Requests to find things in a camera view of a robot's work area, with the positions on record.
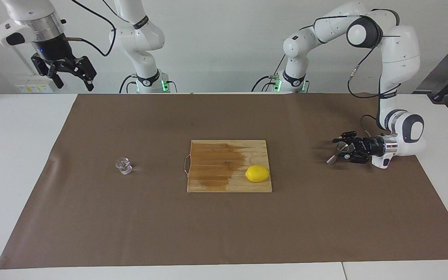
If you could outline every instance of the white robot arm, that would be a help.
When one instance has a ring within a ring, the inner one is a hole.
[[[10,19],[0,25],[0,43],[16,46],[32,43],[36,53],[32,62],[41,76],[53,79],[58,88],[63,87],[57,72],[77,76],[92,91],[96,71],[89,58],[76,58],[64,35],[63,24],[49,0],[2,0]]]
[[[337,146],[343,148],[338,155],[353,163],[366,163],[368,156],[372,156],[373,165],[387,168],[393,156],[410,156],[422,151],[425,148],[425,140],[421,138],[423,118],[395,105],[397,87],[412,78],[420,67],[418,40],[414,28],[401,26],[394,11],[368,11],[360,2],[349,2],[292,34],[283,44],[288,62],[279,76],[276,90],[299,92],[308,66],[307,53],[343,34],[354,47],[381,49],[383,67],[377,124],[391,134],[356,138],[353,131],[344,133],[333,140],[346,144]]]
[[[165,36],[149,21],[141,0],[115,0],[119,16],[132,26],[117,29],[114,48],[126,55],[134,65],[137,88],[141,93],[170,92],[168,75],[157,68],[155,59],[147,51],[164,46]]]

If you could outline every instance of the white wall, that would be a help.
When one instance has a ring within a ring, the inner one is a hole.
[[[61,18],[67,19],[66,34],[84,37],[101,49],[109,46],[110,26],[69,0],[51,0]],[[282,41],[298,28],[309,25],[344,0],[143,0],[151,21],[165,33],[163,49],[152,52],[157,65],[177,82],[180,92],[243,92],[254,82],[272,74],[281,59]],[[118,20],[100,0],[82,3]],[[448,53],[448,1],[438,0],[366,0],[368,8],[398,11],[401,23],[412,25],[418,33],[422,64],[419,73],[402,85],[401,93],[412,92]],[[0,2],[0,23],[8,15]],[[71,42],[76,56],[87,55],[98,71],[94,92],[117,92],[123,77],[133,72],[132,65],[114,51],[101,57],[85,43]],[[32,46],[18,46],[28,62]],[[351,47],[338,38],[309,54],[310,92],[346,92],[346,81],[367,49]],[[13,49],[0,46],[0,93],[14,92],[11,85],[31,72]],[[361,66],[353,81],[354,90],[377,90],[381,71],[380,55],[375,52]],[[82,82],[61,75],[63,93],[85,92]]]

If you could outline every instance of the cutting board handle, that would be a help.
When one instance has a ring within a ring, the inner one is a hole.
[[[184,172],[186,173],[186,177],[188,178],[190,177],[190,167],[191,167],[191,153],[189,153],[184,159]]]

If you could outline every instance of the brown tablecloth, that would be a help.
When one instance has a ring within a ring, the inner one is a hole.
[[[81,94],[0,269],[448,259],[448,212],[416,157],[325,163],[376,108],[348,94]],[[190,141],[223,139],[267,141],[272,193],[186,192]]]

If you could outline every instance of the green light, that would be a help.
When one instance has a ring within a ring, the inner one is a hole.
[[[275,85],[275,90],[276,92],[279,92],[280,89],[281,89],[281,81],[278,81]]]
[[[162,89],[163,91],[169,90],[169,86],[167,85],[167,82],[165,82],[164,80],[162,80]]]

